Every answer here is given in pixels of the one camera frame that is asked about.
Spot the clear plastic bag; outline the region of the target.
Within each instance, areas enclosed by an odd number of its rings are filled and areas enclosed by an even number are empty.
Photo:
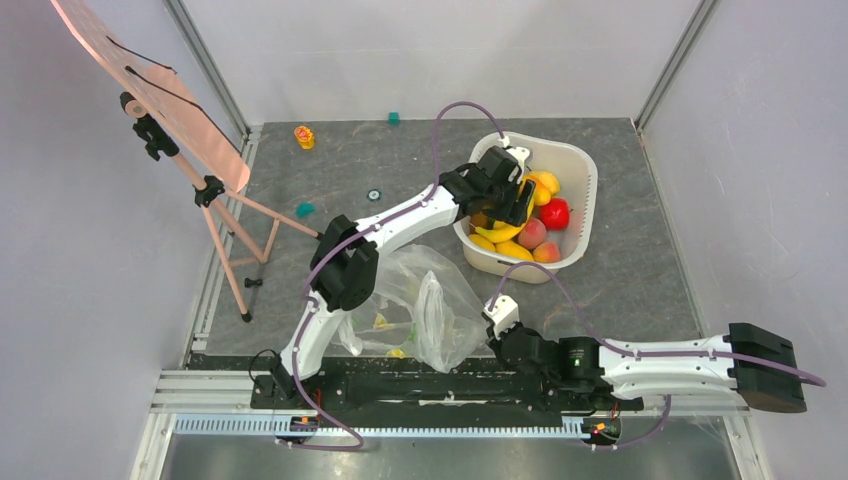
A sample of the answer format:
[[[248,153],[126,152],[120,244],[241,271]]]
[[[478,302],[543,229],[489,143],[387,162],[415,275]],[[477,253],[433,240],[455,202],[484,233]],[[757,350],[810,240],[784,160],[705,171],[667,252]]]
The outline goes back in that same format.
[[[383,257],[375,290],[332,343],[354,356],[414,358],[441,373],[483,353],[482,302],[457,266],[428,246]]]

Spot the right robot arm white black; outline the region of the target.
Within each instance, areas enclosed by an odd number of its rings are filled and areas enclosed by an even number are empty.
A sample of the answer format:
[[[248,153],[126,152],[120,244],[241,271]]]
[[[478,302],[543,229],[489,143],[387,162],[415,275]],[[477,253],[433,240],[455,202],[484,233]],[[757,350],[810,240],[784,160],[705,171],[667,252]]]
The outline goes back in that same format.
[[[792,342],[750,323],[732,323],[727,334],[702,339],[634,343],[547,340],[517,322],[490,327],[487,345],[507,370],[591,408],[647,396],[737,395],[754,410],[807,410]]]

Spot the white plastic basket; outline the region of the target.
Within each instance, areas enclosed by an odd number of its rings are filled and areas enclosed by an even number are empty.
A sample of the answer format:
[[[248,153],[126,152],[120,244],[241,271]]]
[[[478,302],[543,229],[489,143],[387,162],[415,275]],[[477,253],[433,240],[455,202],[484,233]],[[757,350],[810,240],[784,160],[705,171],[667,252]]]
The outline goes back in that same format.
[[[563,142],[536,138],[507,131],[510,144],[530,150],[526,162],[531,171],[552,173],[560,184],[559,198],[570,207],[570,221],[564,231],[554,233],[552,240],[559,246],[562,259],[545,263],[547,270],[556,273],[579,261],[590,240],[598,190],[598,170],[593,159],[582,149]],[[516,259],[491,252],[475,245],[468,235],[469,221],[464,219],[453,225],[462,245],[465,260],[475,269],[501,276],[517,262]]]

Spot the orange yellow mango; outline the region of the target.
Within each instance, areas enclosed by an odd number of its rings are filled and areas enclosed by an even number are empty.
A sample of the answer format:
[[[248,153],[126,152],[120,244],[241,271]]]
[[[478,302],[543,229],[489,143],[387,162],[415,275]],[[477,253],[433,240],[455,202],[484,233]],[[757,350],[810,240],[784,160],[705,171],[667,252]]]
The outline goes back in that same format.
[[[542,207],[547,205],[553,195],[550,190],[542,183],[533,182],[533,204],[535,207]]]

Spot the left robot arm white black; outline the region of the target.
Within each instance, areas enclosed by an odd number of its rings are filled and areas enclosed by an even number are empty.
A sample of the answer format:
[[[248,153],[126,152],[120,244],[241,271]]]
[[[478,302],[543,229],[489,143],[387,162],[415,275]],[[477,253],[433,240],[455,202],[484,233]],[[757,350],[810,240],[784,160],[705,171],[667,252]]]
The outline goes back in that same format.
[[[532,158],[528,147],[486,149],[475,162],[438,175],[421,193],[371,217],[334,218],[320,237],[304,286],[306,307],[280,353],[285,369],[275,392],[290,407],[306,405],[330,340],[344,313],[375,290],[380,261],[432,230],[478,213],[517,226],[528,219],[530,188],[521,182]]]

